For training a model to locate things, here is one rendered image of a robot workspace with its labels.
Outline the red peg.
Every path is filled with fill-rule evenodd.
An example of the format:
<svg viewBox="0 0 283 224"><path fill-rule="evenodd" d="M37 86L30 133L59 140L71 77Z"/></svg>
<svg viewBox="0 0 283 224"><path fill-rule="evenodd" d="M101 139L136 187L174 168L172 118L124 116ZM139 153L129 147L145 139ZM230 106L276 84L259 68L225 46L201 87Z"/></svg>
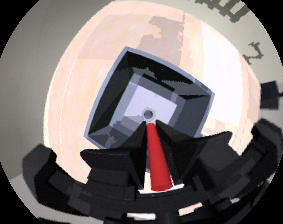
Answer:
<svg viewBox="0 0 283 224"><path fill-rule="evenodd" d="M148 148L149 148L149 168L150 168L150 185L152 192L165 192L166 189L173 188L173 181L170 179L168 163L166 163L165 153L162 151L162 144L156 124L146 124L146 132L148 132Z"/></svg>

